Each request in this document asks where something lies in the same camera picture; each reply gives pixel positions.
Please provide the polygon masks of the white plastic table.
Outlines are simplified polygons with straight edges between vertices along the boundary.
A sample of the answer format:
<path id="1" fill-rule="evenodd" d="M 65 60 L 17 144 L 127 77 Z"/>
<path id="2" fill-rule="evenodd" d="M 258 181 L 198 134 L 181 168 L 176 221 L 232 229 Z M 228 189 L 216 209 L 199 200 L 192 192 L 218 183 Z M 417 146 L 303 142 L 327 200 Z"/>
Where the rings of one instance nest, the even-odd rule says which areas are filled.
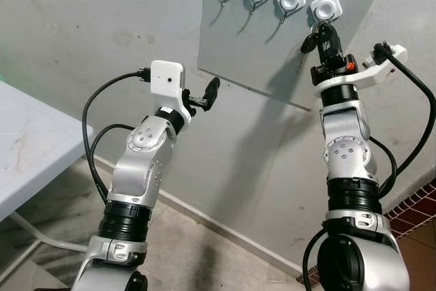
<path id="1" fill-rule="evenodd" d="M 0 221 L 83 153 L 78 119 L 0 81 Z"/>

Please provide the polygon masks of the grey wall panel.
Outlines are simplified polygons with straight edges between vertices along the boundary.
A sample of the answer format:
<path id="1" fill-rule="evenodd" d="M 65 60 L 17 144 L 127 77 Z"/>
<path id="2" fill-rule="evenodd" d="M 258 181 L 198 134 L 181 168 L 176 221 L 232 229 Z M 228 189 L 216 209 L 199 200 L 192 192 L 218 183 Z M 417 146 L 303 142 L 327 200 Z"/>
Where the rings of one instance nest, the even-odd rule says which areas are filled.
<path id="1" fill-rule="evenodd" d="M 289 104 L 306 105 L 314 98 L 309 68 L 317 54 L 309 54 L 301 75 L 303 39 L 315 24 L 312 1 L 279 24 L 281 10 L 270 0 L 252 16 L 250 0 L 203 0 L 198 67 L 212 75 L 242 85 Z M 361 26 L 373 0 L 340 0 L 343 15 L 333 21 L 342 46 L 347 48 Z"/>

